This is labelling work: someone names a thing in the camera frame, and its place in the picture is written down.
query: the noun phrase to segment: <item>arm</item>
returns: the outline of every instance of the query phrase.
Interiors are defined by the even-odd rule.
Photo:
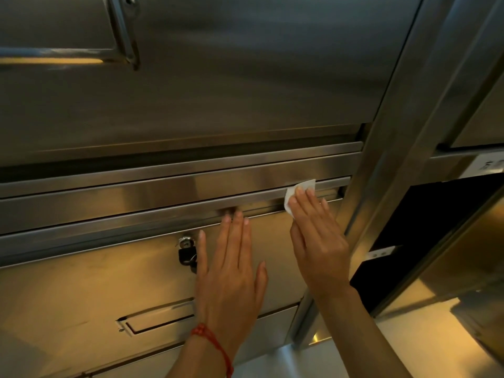
[[[298,188],[289,207],[299,269],[350,378],[411,378],[350,286],[348,243],[327,202]]]
[[[231,222],[224,216],[211,264],[207,259],[205,232],[198,238],[196,316],[216,336],[234,360],[261,310],[268,284],[265,263],[252,270],[251,233],[248,218],[236,212]],[[207,339],[191,336],[166,378],[222,378],[226,365],[220,351]]]

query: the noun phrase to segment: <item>white cloth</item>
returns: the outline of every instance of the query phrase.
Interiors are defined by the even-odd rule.
[[[315,190],[315,179],[307,180],[304,181],[303,183],[298,183],[296,185],[293,185],[292,187],[287,188],[287,192],[285,193],[285,199],[284,199],[284,208],[289,213],[290,216],[292,216],[292,211],[290,210],[289,207],[289,199],[294,194],[296,188],[298,187],[301,187],[303,191],[306,191],[310,187]]]

